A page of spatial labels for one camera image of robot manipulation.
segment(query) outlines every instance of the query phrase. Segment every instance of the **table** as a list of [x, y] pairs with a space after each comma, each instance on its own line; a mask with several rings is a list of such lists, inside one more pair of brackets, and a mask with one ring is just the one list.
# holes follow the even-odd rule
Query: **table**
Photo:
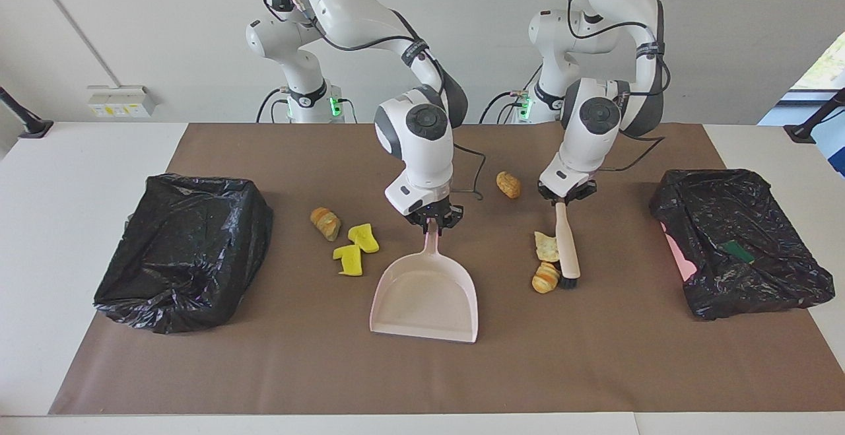
[[[76, 433], [162, 427], [224, 433], [464, 432], [686, 433], [839, 432], [834, 414], [548, 414], [419, 417], [43, 417], [90, 323], [90, 296], [114, 253], [127, 215], [159, 174], [184, 124], [59, 123], [44, 140], [21, 141], [0, 162], [0, 419], [2, 433]], [[779, 128], [707, 126], [727, 167], [761, 173], [820, 264], [845, 275], [838, 249], [845, 218], [836, 204], [845, 180], [815, 147], [791, 143]], [[103, 189], [100, 184], [108, 180]], [[42, 305], [33, 308], [30, 296]], [[845, 366], [845, 302], [811, 310]]]

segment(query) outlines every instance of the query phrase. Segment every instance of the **sponge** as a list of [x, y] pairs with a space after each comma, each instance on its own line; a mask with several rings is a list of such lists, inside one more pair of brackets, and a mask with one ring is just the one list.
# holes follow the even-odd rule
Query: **sponge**
[[364, 275], [361, 267], [361, 248], [357, 245], [336, 248], [332, 260], [340, 260], [343, 266], [341, 275], [359, 277]]
[[361, 224], [349, 230], [349, 240], [367, 253], [378, 251], [378, 242], [372, 236], [372, 225]]

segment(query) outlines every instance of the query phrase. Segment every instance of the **brush handle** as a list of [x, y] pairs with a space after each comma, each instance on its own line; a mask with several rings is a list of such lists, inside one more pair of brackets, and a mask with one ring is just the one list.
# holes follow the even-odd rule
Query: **brush handle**
[[437, 222], [433, 218], [430, 218], [428, 222], [426, 222], [426, 225], [428, 225], [428, 232], [425, 234], [425, 246], [422, 248], [422, 253], [428, 255], [440, 255], [440, 252], [437, 250], [438, 239], [440, 239]]
[[566, 204], [555, 204], [555, 214], [558, 220], [555, 225], [555, 236], [560, 254], [560, 273], [565, 279], [579, 279], [580, 266], [576, 253], [576, 241], [572, 237], [572, 228], [566, 215]]

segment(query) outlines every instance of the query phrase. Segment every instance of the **croissant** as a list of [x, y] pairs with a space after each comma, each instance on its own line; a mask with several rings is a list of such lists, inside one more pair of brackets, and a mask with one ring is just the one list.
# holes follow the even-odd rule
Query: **croissant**
[[329, 242], [334, 242], [341, 232], [341, 219], [325, 207], [317, 207], [311, 212], [311, 224], [314, 224]]
[[560, 272], [555, 269], [555, 265], [544, 261], [540, 264], [540, 268], [534, 273], [534, 278], [531, 279], [531, 286], [539, 294], [546, 294], [555, 289], [560, 281]]

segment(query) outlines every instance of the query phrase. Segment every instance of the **white wall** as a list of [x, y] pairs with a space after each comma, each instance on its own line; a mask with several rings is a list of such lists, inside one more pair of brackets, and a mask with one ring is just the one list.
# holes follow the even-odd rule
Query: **white wall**
[[[531, 17], [564, 0], [381, 0], [401, 11], [464, 86], [471, 119], [525, 83], [539, 56]], [[161, 103], [156, 120], [251, 120], [284, 77], [245, 45], [261, 0], [61, 0], [124, 84]], [[673, 70], [666, 120], [756, 123], [845, 29], [842, 0], [663, 0]], [[0, 81], [52, 119], [93, 120], [88, 85], [108, 77], [50, 0], [0, 0]], [[362, 118], [415, 85], [383, 51], [308, 49]], [[584, 59], [595, 77], [633, 78], [633, 44]]]

